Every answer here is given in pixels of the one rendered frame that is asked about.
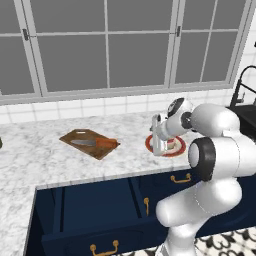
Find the grey framed window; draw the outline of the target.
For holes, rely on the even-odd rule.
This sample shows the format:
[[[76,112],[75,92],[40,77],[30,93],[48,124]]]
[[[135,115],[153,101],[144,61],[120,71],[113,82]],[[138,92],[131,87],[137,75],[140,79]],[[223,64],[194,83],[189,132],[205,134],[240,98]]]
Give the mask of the grey framed window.
[[[256,0],[0,0],[0,104],[229,89]]]

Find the brown wooden cutting board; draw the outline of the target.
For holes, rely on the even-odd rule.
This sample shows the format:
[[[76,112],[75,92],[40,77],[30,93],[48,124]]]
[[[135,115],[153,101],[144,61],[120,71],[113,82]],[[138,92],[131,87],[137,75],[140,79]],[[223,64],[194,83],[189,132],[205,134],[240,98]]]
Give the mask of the brown wooden cutting board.
[[[120,145],[120,143],[117,142],[112,148],[104,148],[73,143],[73,140],[95,140],[96,138],[108,139],[108,137],[100,135],[90,129],[75,129],[60,137],[60,140],[97,160],[103,159]]]

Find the black sink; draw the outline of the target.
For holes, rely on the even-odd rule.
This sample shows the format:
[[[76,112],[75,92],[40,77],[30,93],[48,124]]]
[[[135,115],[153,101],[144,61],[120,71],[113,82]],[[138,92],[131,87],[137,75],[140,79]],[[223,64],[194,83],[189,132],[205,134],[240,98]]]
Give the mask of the black sink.
[[[239,117],[241,133],[256,143],[256,106],[234,106],[230,110]]]

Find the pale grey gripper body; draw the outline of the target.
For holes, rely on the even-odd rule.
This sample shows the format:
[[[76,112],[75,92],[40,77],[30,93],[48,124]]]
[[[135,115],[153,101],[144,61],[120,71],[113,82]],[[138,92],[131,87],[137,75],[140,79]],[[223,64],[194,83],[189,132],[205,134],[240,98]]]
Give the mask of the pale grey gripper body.
[[[167,150],[167,137],[160,126],[152,128],[152,147],[155,156],[161,156]]]

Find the black tap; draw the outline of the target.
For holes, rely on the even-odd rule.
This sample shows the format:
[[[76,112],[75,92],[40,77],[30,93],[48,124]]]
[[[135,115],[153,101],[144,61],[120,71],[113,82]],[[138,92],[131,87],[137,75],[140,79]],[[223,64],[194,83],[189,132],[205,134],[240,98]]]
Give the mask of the black tap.
[[[249,66],[246,66],[242,70],[242,72],[239,76],[239,79],[237,80],[235,91],[232,95],[232,99],[231,99],[231,102],[230,102],[230,108],[234,108],[237,104],[244,102],[244,96],[239,97],[239,90],[240,90],[241,87],[244,87],[245,89],[249,90],[250,92],[252,92],[256,95],[256,90],[254,90],[254,89],[250,88],[249,86],[245,85],[242,81],[244,73],[249,69],[255,69],[256,70],[256,66],[255,65],[249,65]]]

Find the navy cupboard door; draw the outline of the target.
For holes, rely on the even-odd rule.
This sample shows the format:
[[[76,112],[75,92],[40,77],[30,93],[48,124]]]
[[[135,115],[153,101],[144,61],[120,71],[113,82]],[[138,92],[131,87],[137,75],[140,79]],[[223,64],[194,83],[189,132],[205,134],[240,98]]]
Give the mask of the navy cupboard door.
[[[156,204],[160,200],[160,192],[155,189],[152,185],[143,183],[139,177],[132,177],[130,179],[132,190],[135,195],[135,202],[137,203],[138,209],[142,218],[155,218],[156,217]],[[146,215],[146,207],[143,199],[149,198],[149,216]]]

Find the navy closed drawer front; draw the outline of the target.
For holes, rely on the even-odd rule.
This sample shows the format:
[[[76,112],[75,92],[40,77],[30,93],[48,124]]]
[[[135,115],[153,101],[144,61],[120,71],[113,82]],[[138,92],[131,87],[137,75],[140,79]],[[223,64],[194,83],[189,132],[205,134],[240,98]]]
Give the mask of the navy closed drawer front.
[[[187,173],[191,174],[191,181],[188,183],[175,184],[170,180],[171,175],[174,175],[177,180],[182,180],[186,177]],[[187,189],[199,181],[200,178],[193,169],[186,169],[156,174],[153,178],[153,185],[155,189],[160,192],[161,197],[165,198]]]

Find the orange handled knife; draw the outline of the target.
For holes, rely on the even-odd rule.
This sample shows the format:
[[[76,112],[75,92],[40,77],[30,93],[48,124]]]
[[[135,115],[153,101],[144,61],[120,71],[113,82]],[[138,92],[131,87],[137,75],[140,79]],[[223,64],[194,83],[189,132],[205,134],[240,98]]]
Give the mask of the orange handled knife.
[[[100,137],[92,140],[76,139],[72,140],[72,143],[75,145],[83,145],[96,148],[116,148],[120,145],[120,143],[116,139],[106,139]]]

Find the navy open drawer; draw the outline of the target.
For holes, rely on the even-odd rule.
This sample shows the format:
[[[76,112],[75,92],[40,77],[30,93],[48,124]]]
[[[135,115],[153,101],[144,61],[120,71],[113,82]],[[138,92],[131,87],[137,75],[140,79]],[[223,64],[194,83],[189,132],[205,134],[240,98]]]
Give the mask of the navy open drawer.
[[[58,188],[52,232],[42,237],[46,256],[92,256],[90,245],[116,254],[155,247],[168,229],[155,218],[142,218],[131,178]]]

